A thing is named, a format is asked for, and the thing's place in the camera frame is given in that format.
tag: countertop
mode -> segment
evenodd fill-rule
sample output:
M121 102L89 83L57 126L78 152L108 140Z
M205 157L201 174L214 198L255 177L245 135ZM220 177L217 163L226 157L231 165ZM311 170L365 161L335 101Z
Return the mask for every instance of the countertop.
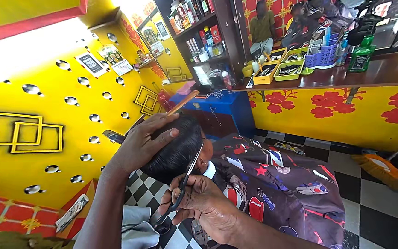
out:
M244 78L243 84L239 83L233 91L398 86L398 52L373 56L365 72L347 73L347 70L348 64L329 69L315 69L312 74L300 76L296 80L273 80L270 84L254 85L252 88L246 88L250 78Z

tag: scissors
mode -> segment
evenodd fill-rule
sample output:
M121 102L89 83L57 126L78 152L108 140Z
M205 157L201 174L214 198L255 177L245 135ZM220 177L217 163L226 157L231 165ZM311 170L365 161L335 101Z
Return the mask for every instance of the scissors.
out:
M201 145L199 151L196 153L196 156L190 161L190 164L187 167L187 172L185 174L185 178L183 179L182 183L179 186L180 194L179 194L179 197L177 198L176 202L174 204L173 203L170 204L168 210L156 221L156 223L154 225L154 229L161 235L165 234L170 229L170 224L163 225L163 223L171 212L176 211L176 209L179 207L180 202L184 198L185 186L187 185L188 177L190 176L191 172L193 171L193 168L195 167L196 161L199 158L199 154L200 154L200 151L202 150L202 147L203 147L203 144Z

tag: barber cape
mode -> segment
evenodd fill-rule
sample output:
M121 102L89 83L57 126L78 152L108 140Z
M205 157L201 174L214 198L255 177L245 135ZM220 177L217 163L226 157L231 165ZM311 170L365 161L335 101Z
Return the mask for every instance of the barber cape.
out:
M345 208L326 162L231 134L204 175L242 212L282 233L342 249Z

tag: hand holding comb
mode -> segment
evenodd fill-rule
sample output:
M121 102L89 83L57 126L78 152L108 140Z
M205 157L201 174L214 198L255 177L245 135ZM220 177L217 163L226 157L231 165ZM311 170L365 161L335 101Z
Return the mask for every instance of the hand holding comb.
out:
M194 97L196 97L199 94L198 90L194 90L191 93L189 93L185 99L183 99L181 102L179 102L179 104L177 104L175 107L173 107L173 109L171 109L167 116L172 115L173 113L175 113L177 110L179 110L182 106L184 106L187 102L189 102L190 100L192 100Z

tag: pink box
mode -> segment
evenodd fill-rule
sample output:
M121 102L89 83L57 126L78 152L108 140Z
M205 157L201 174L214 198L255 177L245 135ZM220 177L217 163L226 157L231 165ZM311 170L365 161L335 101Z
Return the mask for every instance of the pink box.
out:
M183 85L181 88L179 88L177 93L182 94L182 95L189 94L191 92L190 87L192 87L195 83L196 83L195 81L187 81L185 83L185 85Z

